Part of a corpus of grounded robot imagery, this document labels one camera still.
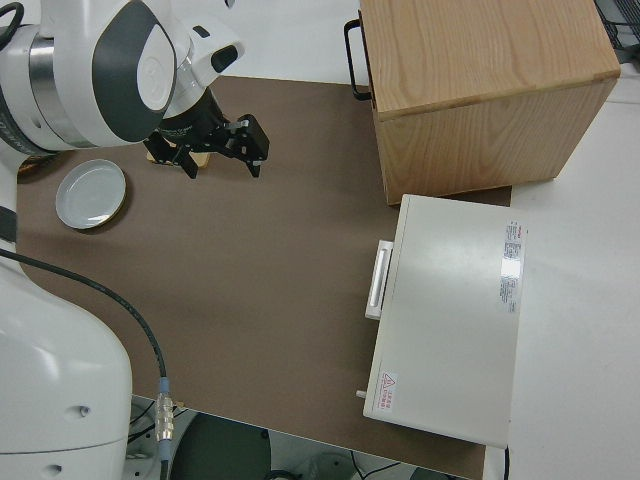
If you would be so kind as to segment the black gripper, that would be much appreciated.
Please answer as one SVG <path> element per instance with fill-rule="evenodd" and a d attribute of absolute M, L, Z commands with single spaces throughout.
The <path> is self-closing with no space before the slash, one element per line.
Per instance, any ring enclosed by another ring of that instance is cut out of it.
<path fill-rule="evenodd" d="M 188 110 L 165 118 L 157 131 L 163 138 L 148 138 L 143 144 L 154 164 L 180 167 L 189 178 L 195 179 L 198 165 L 190 155 L 194 151 L 209 151 L 223 145 L 223 154 L 240 160 L 253 178 L 260 176 L 261 165 L 267 160 L 270 142 L 257 118 L 251 114 L 229 122 L 223 115 L 215 97 L 205 91 Z"/>

